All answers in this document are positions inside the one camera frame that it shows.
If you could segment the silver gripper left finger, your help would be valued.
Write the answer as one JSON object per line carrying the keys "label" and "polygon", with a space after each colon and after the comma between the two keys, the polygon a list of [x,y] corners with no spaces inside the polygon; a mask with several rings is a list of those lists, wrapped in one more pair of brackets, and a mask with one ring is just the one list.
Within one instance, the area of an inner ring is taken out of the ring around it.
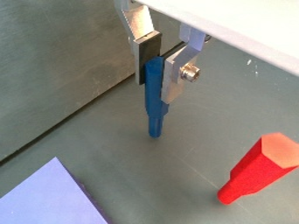
{"label": "silver gripper left finger", "polygon": [[160,55],[162,34],[154,29],[149,9],[134,0],[113,0],[134,56],[134,82],[145,83],[145,62]]}

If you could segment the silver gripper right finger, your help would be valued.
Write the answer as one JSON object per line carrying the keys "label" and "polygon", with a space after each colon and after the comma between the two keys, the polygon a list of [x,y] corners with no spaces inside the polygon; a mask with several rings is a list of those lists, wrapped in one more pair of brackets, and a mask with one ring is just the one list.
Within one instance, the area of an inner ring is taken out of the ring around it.
{"label": "silver gripper right finger", "polygon": [[182,82],[196,81],[200,75],[193,63],[204,45],[205,33],[181,24],[178,38],[185,46],[164,60],[161,100],[166,104],[182,92]]}

